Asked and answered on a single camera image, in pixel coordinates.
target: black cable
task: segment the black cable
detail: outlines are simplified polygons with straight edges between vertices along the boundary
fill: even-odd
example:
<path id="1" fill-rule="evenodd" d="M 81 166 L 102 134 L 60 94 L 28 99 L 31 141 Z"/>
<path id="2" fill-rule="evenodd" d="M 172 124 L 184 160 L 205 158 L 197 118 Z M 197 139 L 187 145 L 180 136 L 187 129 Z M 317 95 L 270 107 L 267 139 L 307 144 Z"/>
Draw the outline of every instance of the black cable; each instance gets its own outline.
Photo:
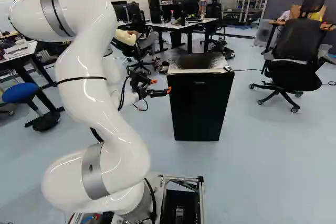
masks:
<path id="1" fill-rule="evenodd" d="M 98 140 L 99 143 L 103 143 L 104 140 L 100 137 L 100 135 L 97 133 L 96 129 L 90 128 L 91 132 L 93 133 L 94 137 Z"/>
<path id="2" fill-rule="evenodd" d="M 128 80 L 129 76 L 126 77 L 124 84 L 122 86 L 121 89 L 121 94 L 120 94 L 120 103 L 118 106 L 118 111 L 120 111 L 122 109 L 122 107 L 124 106 L 124 100 L 125 100 L 125 86 L 126 86 L 126 82 Z M 96 131 L 96 129 L 94 128 L 90 128 L 92 134 L 94 135 L 94 137 L 98 140 L 98 142 L 102 143 L 104 142 L 104 140 L 101 138 L 101 136 L 98 134 L 98 132 Z"/>
<path id="3" fill-rule="evenodd" d="M 255 69 L 255 68 L 250 68 L 250 69 L 233 69 L 233 71 L 235 72 L 235 71 L 249 71 L 249 70 L 256 70 L 256 71 L 262 71 L 262 70 L 260 70 L 260 69 Z"/>
<path id="4" fill-rule="evenodd" d="M 142 99 L 142 100 L 146 103 L 146 109 L 145 110 L 142 109 L 142 108 L 140 108 L 140 107 L 138 107 L 138 106 L 136 106 L 134 103 L 132 103 L 132 105 L 134 107 L 136 107 L 136 109 L 139 110 L 139 111 L 147 111 L 148 110 L 148 103 L 147 103 L 147 101 L 145 99 Z"/>
<path id="5" fill-rule="evenodd" d="M 122 109 L 122 107 L 124 106 L 124 100 L 125 100 L 125 86 L 126 86 L 126 82 L 128 80 L 129 76 L 126 77 L 125 81 L 124 81 L 124 84 L 122 86 L 122 89 L 121 89 L 121 94 L 120 94 L 120 103 L 119 103 L 119 106 L 118 106 L 118 111 L 120 111 Z"/>
<path id="6" fill-rule="evenodd" d="M 154 191 L 153 191 L 153 188 L 151 186 L 151 184 L 149 184 L 148 180 L 146 178 L 144 178 L 144 180 L 146 181 L 147 185 L 148 185 L 148 189 L 151 193 L 151 196 L 152 196 L 152 203 L 153 203 L 153 212 L 150 214 L 150 219 L 152 220 L 152 224 L 155 224 L 155 220 L 156 220 L 156 217 L 158 216 L 156 214 L 156 200 L 155 200 L 155 195 L 154 195 Z"/>
<path id="7" fill-rule="evenodd" d="M 336 81 L 328 81 L 327 83 L 323 83 L 322 85 L 336 86 Z"/>

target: chair backrest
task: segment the chair backrest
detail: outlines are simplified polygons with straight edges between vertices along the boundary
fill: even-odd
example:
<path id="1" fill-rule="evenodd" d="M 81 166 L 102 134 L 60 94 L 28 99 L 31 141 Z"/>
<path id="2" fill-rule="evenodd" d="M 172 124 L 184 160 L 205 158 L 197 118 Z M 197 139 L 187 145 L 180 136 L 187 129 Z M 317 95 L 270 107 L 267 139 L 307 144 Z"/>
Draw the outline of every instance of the chair backrest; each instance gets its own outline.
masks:
<path id="1" fill-rule="evenodd" d="M 216 22 L 216 28 L 222 28 L 223 22 L 222 22 L 222 6 L 218 3 L 212 3 L 208 4 L 206 6 L 206 18 L 218 18 L 218 21 Z"/>
<path id="2" fill-rule="evenodd" d="M 123 55 L 126 57 L 133 57 L 136 60 L 141 60 L 144 56 L 141 55 L 140 48 L 138 43 L 135 43 L 134 46 L 129 46 L 116 38 L 113 38 L 111 44 L 117 49 L 121 50 Z"/>
<path id="3" fill-rule="evenodd" d="M 273 50 L 276 59 L 317 60 L 321 23 L 312 19 L 290 19 L 286 22 Z"/>
<path id="4" fill-rule="evenodd" d="M 305 17 L 308 17 L 309 13 L 319 12 L 325 1 L 326 0 L 303 0 L 300 8 L 300 17 L 302 17 L 303 13 L 306 13 Z"/>
<path id="5" fill-rule="evenodd" d="M 146 19 L 142 10 L 137 11 L 132 17 L 132 29 L 140 32 L 146 32 Z"/>

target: desk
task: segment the desk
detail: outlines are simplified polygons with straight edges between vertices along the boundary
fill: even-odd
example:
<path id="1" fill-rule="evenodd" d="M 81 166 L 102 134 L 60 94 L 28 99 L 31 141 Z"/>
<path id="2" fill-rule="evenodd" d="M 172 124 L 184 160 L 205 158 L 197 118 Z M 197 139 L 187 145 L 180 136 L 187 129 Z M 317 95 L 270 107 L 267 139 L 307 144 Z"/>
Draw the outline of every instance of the desk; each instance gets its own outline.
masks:
<path id="1" fill-rule="evenodd" d="M 24 82 L 36 82 L 32 79 L 32 77 L 28 74 L 27 70 L 24 68 L 24 65 L 27 63 L 27 61 L 32 60 L 33 63 L 35 63 L 38 70 L 44 75 L 44 77 L 48 76 L 53 85 L 55 84 L 50 76 L 48 75 L 47 71 L 44 69 L 40 61 L 35 56 L 35 49 L 37 46 L 37 41 L 29 41 L 30 47 L 25 49 L 25 52 L 23 54 L 20 54 L 16 57 L 10 58 L 10 59 L 4 59 L 0 60 L 0 70 L 4 69 L 14 69 L 17 74 L 23 79 Z M 48 99 L 48 97 L 43 93 L 42 89 L 39 88 L 36 92 L 36 97 L 50 110 L 50 111 L 64 111 L 63 107 L 56 108 L 53 103 Z M 27 123 L 27 127 L 32 125 L 34 122 L 31 121 Z"/>
<path id="2" fill-rule="evenodd" d="M 209 35 L 213 31 L 213 27 L 218 21 L 218 18 L 204 18 L 202 21 L 188 21 L 189 23 L 199 24 L 204 26 L 205 29 L 205 39 L 204 39 L 204 52 L 208 52 L 209 45 Z"/>
<path id="3" fill-rule="evenodd" d="M 155 28 L 155 30 L 159 33 L 159 45 L 160 45 L 159 52 L 163 52 L 167 50 L 167 48 L 163 48 L 162 32 L 163 31 L 175 31 L 181 34 L 188 35 L 188 54 L 193 53 L 192 33 L 193 33 L 193 30 L 198 27 L 197 24 L 189 23 L 185 26 L 182 26 L 182 25 L 172 25 L 171 23 L 163 23 L 163 24 L 147 23 L 146 25 Z"/>
<path id="4" fill-rule="evenodd" d="M 12 66 L 12 65 L 15 65 L 17 61 L 19 63 L 21 63 L 25 59 L 26 59 L 26 61 L 32 60 L 32 62 L 36 66 L 36 68 L 40 71 L 40 73 L 43 75 L 43 77 L 48 81 L 48 84 L 40 87 L 40 89 L 45 89 L 45 88 L 49 88 L 51 86 L 55 86 L 55 82 L 52 80 L 50 75 L 47 73 L 47 71 L 45 70 L 45 68 L 43 67 L 43 65 L 41 64 L 41 62 L 37 59 L 37 57 L 35 55 L 35 50 L 36 50 L 36 47 L 37 47 L 37 41 L 32 40 L 32 41 L 29 41 L 29 43 L 30 43 L 30 47 L 25 49 L 25 50 L 22 50 L 22 53 L 18 54 L 18 56 L 12 57 L 10 59 L 0 60 L 0 69 L 3 69 L 2 68 L 2 66 L 4 66 L 3 64 L 7 64 L 7 65 Z"/>
<path id="5" fill-rule="evenodd" d="M 262 55 L 266 52 L 269 51 L 269 46 L 272 42 L 272 39 L 273 39 L 273 35 L 274 35 L 274 32 L 275 32 L 275 29 L 278 27 L 278 26 L 284 26 L 286 24 L 285 21 L 277 21 L 277 20 L 271 20 L 269 22 L 270 24 L 272 24 L 272 30 L 271 30 L 271 33 L 269 34 L 269 37 L 268 37 L 268 41 L 267 41 L 267 44 L 266 44 L 266 48 L 265 50 L 261 53 Z M 329 23 L 321 23 L 321 27 L 320 27 L 320 30 L 322 32 L 322 37 L 321 37 L 321 42 L 323 41 L 324 37 L 326 36 L 327 32 L 328 31 L 333 31 L 335 29 L 335 25 L 333 24 L 329 24 Z"/>
<path id="6" fill-rule="evenodd" d="M 5 39 L 5 38 L 11 37 L 11 36 L 17 36 L 18 34 L 19 34 L 19 32 L 17 32 L 17 31 L 11 31 L 10 34 L 0 36 L 0 39 Z"/>

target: table leg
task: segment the table leg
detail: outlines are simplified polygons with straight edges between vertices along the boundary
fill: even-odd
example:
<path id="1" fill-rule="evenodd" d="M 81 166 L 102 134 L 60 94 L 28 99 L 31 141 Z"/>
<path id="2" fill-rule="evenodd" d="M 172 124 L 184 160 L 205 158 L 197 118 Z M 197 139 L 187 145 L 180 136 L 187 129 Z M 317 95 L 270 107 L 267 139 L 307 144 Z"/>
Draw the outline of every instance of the table leg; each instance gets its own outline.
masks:
<path id="1" fill-rule="evenodd" d="M 158 52 L 163 52 L 168 50 L 168 48 L 164 48 L 163 47 L 163 38 L 162 38 L 162 31 L 158 30 L 157 31 L 159 33 L 159 45 L 160 45 L 160 50 L 156 51 L 155 53 L 157 54 Z"/>
<path id="2" fill-rule="evenodd" d="M 27 73 L 26 69 L 23 66 L 20 67 L 16 67 L 15 71 L 17 72 L 17 74 L 23 79 L 24 82 L 32 82 L 35 83 L 36 82 L 32 79 L 32 77 Z M 48 99 L 48 97 L 43 93 L 43 91 L 41 89 L 38 89 L 38 91 L 36 92 L 36 96 L 38 99 L 40 99 L 40 101 L 50 110 L 50 111 L 64 111 L 63 107 L 59 107 L 56 108 L 53 103 Z"/>
<path id="3" fill-rule="evenodd" d="M 49 87 L 51 86 L 56 87 L 56 83 L 52 80 L 52 78 L 47 73 L 41 62 L 37 59 L 36 55 L 32 55 L 31 60 L 33 61 L 37 69 L 41 72 L 41 74 L 44 76 L 44 78 L 46 78 L 46 80 L 49 82 Z"/>
<path id="4" fill-rule="evenodd" d="M 188 33 L 188 54 L 192 54 L 193 53 L 193 32 L 190 31 Z"/>
<path id="5" fill-rule="evenodd" d="M 204 53 L 208 52 L 209 48 L 209 29 L 205 27 L 205 36 L 204 36 Z"/>
<path id="6" fill-rule="evenodd" d="M 271 33 L 270 33 L 270 35 L 269 35 L 269 37 L 268 37 L 268 41 L 267 41 L 267 44 L 266 44 L 266 48 L 265 48 L 265 50 L 262 51 L 262 53 L 261 53 L 262 55 L 263 55 L 264 53 L 268 52 L 269 45 L 271 44 L 272 39 L 273 39 L 273 35 L 274 35 L 274 32 L 275 32 L 275 28 L 277 28 L 277 26 L 276 26 L 276 25 L 272 25 L 272 30 L 271 30 Z"/>

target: black strap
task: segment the black strap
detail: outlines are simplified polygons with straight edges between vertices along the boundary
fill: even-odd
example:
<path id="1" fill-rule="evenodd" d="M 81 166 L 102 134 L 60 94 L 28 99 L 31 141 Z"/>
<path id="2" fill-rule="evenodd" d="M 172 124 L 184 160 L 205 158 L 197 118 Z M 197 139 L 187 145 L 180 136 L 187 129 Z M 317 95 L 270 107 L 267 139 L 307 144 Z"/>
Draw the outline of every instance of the black strap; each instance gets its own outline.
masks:
<path id="1" fill-rule="evenodd" d="M 65 79 L 65 80 L 61 80 L 56 82 L 56 85 L 60 85 L 63 82 L 67 82 L 67 81 L 77 81 L 77 80 L 85 80 L 85 79 L 101 79 L 101 80 L 107 80 L 105 77 L 101 77 L 101 76 L 84 76 L 84 77 L 75 77 L 75 78 L 69 78 L 69 79 Z"/>

